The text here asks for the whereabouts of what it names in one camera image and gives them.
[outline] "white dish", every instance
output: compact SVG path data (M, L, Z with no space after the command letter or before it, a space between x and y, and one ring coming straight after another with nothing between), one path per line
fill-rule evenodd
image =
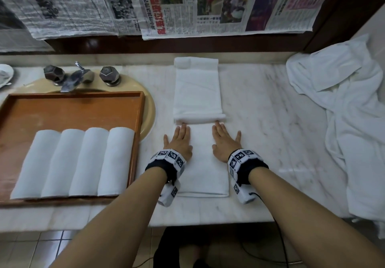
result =
M8 64L0 64L0 89L9 84L15 71Z

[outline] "marble countertop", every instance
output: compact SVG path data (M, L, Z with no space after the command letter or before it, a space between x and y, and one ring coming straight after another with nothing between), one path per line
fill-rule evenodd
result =
M12 86L0 89L0 102L14 88L42 78L41 67L16 67ZM141 142L138 177L148 159L163 147L163 134L173 128L176 72L173 66L123 66L152 94L157 117ZM284 65L220 64L219 80L226 127L242 130L242 145L257 151L272 171L339 217L349 217L345 173L324 145L326 113L289 84ZM0 209L0 232L79 230L104 205L18 207ZM170 207L157 205L150 226L208 225L272 221L260 200L242 205L230 188L224 198L176 197Z

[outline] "orange tray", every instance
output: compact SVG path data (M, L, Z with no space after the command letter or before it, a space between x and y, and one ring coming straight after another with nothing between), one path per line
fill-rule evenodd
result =
M10 200L22 163L39 130L128 127L135 131L127 186L135 178L144 109L143 92L10 94L0 108L0 205L90 204L116 196Z

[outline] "metal knob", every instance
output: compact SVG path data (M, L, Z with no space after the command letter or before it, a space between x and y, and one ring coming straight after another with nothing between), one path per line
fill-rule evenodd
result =
M57 66L46 66L44 68L44 76L47 80L53 81L55 86L61 86L67 79L65 72Z
M104 81L106 85L110 87L119 85L122 80L119 72L113 66L104 66L100 71L99 76L102 81Z

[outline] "beige sink basin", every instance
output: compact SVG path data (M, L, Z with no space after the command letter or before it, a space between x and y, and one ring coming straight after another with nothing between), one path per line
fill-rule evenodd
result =
M149 91L143 87L140 83L135 81L133 78L121 75L122 81L116 87L107 86L100 78L95 74L94 81L90 84L80 84L75 91L107 91L107 92L131 92L131 91L142 91L146 97L144 103L143 122L141 128L141 140L144 139L150 132L152 125L155 122L155 103L152 99ZM34 93L50 93L59 92L60 87L55 86L51 81L46 79L39 79L30 84L16 89L17 94L34 94Z

